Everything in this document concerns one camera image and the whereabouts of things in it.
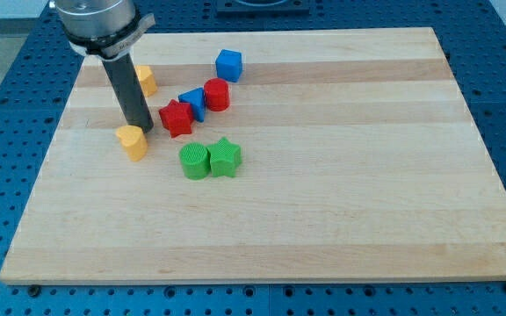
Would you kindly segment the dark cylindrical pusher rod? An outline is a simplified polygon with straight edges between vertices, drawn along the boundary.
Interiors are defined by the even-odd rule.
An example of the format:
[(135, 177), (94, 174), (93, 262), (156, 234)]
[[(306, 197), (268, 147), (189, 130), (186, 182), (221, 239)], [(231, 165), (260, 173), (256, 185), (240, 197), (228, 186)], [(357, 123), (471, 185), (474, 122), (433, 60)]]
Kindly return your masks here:
[(126, 122), (140, 127), (144, 133), (151, 131), (154, 122), (130, 54), (104, 61), (103, 65)]

